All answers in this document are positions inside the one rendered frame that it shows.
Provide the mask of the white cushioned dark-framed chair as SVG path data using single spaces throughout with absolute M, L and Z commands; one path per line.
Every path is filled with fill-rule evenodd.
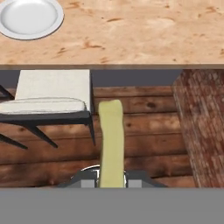
M 0 103 L 0 123 L 21 126 L 56 147 L 39 128 L 83 124 L 93 135 L 94 109 L 93 82 L 88 69 L 22 70 L 15 98 Z

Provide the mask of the white plate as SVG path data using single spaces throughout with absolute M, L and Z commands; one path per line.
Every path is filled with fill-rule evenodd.
M 33 40 L 57 31 L 64 11 L 57 0 L 3 0 L 0 32 L 11 39 Z

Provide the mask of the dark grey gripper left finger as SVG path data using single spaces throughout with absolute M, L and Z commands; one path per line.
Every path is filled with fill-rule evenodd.
M 97 171 L 79 171 L 67 182 L 60 183 L 58 188 L 96 188 Z

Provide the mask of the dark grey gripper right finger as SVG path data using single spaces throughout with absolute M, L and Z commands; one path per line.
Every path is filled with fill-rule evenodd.
M 126 171 L 127 188 L 159 187 L 159 183 L 149 178 L 145 171 Z

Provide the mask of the yellow butter stick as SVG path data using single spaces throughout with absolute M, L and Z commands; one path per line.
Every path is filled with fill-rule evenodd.
M 101 101 L 100 188 L 124 188 L 123 105 L 119 100 Z

